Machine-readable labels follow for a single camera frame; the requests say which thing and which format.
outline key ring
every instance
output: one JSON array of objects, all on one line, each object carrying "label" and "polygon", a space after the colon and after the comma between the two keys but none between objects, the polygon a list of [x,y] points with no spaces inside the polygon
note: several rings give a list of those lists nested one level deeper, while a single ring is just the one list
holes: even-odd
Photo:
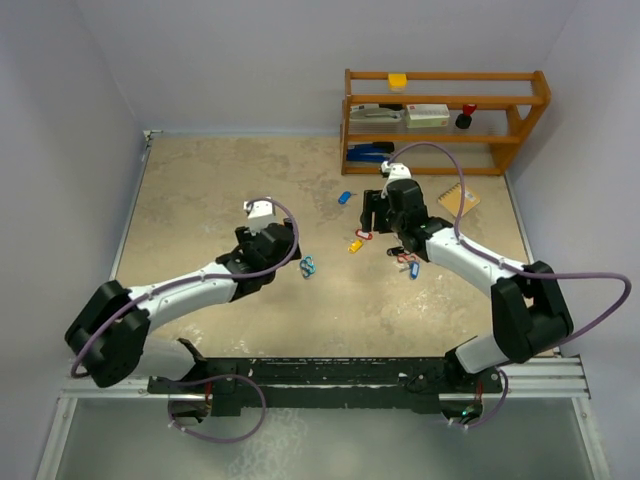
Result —
[{"label": "key ring", "polygon": [[313,263],[311,255],[307,255],[300,260],[300,272],[302,273],[302,277],[305,279],[316,273],[316,266]]},{"label": "key ring", "polygon": [[371,232],[363,232],[361,228],[356,230],[356,237],[362,238],[363,240],[371,240],[373,238],[373,233]]},{"label": "key ring", "polygon": [[418,263],[418,257],[416,257],[413,253],[406,254],[401,253],[398,255],[398,263]]}]

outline spiral notebook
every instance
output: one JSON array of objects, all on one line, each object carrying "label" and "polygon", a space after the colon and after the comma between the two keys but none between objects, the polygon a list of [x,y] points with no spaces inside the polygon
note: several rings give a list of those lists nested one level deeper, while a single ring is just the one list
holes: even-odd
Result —
[{"label": "spiral notebook", "polygon": [[[465,215],[469,210],[480,203],[480,197],[476,192],[471,190],[468,185],[464,186],[464,190],[465,199],[462,215]],[[453,187],[438,197],[438,203],[455,217],[458,214],[458,209],[460,208],[460,194],[460,184],[456,183]]]}]

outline white wall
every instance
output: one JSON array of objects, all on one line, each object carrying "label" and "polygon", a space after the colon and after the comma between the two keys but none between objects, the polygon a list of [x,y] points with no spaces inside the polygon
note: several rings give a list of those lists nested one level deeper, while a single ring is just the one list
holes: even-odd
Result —
[{"label": "white wall", "polygon": [[35,474],[140,168],[141,129],[71,0],[0,1],[0,475]]},{"label": "white wall", "polygon": [[337,132],[344,69],[533,70],[577,0],[78,0],[145,128]]},{"label": "white wall", "polygon": [[[509,172],[534,254],[557,270],[613,270],[636,291],[580,353],[614,478],[638,478],[640,444],[640,2],[581,0],[543,66],[553,101]],[[621,291],[564,282],[577,326]]]}]

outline teal keychain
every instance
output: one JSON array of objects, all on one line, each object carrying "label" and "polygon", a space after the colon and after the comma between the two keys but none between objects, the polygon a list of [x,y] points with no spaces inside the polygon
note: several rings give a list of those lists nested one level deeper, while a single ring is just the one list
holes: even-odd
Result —
[{"label": "teal keychain", "polygon": [[300,271],[302,272],[302,277],[305,279],[316,273],[316,266],[313,263],[311,255],[307,255],[300,260]]}]

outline shelf board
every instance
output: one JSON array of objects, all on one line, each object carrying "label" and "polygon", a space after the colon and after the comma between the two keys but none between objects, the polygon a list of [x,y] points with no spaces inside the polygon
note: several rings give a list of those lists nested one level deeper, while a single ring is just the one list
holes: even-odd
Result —
[{"label": "shelf board", "polygon": [[350,133],[349,142],[518,143],[510,135],[443,135],[426,133]]},{"label": "shelf board", "polygon": [[[534,73],[524,72],[405,72],[407,80],[489,80],[489,81],[531,81]],[[387,80],[389,72],[351,72],[351,80]]]},{"label": "shelf board", "polygon": [[[463,168],[465,175],[502,175],[499,168]],[[377,174],[380,173],[379,167],[345,167],[346,174]],[[411,167],[411,173],[415,175],[457,175],[458,171],[450,167]]]},{"label": "shelf board", "polygon": [[486,106],[497,105],[544,105],[545,99],[538,96],[490,96],[490,95],[403,95],[396,94],[370,94],[351,95],[351,105],[362,103],[433,103],[433,104],[476,104]]}]

